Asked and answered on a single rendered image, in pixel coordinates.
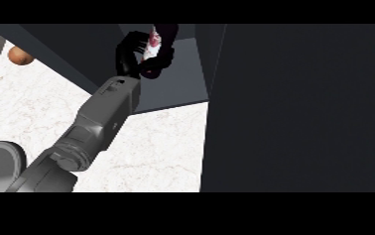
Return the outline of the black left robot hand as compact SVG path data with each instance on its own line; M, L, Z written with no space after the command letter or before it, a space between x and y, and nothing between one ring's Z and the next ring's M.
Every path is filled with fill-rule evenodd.
M133 31L129 32L116 47L116 70L119 75L133 78L155 79L164 68L172 65L175 58L175 40L169 36L161 37L161 47L154 58L138 61L136 53L144 54L150 35Z

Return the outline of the dark wine bottle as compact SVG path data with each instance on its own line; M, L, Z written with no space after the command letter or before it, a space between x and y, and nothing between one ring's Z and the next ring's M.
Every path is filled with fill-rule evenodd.
M172 63L175 55L175 40L178 37L178 24L154 24L150 32L142 61Z

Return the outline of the dark grey cabinet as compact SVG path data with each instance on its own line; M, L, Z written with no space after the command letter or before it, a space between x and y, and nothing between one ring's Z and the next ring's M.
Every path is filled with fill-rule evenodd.
M223 24L182 24L173 64L141 81L139 113L210 100L225 40ZM26 50L86 92L116 76L114 50L126 34L148 24L0 24L0 37Z

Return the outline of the dark grey cabinet door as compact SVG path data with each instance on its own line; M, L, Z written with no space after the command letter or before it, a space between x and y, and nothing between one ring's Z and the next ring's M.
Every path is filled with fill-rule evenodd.
M375 25L231 25L206 191L375 191Z

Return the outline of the brown round potato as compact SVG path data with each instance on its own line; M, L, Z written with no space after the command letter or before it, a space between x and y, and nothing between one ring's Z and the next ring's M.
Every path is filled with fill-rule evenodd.
M18 47L9 50L8 58L17 65L27 65L34 61L34 57Z

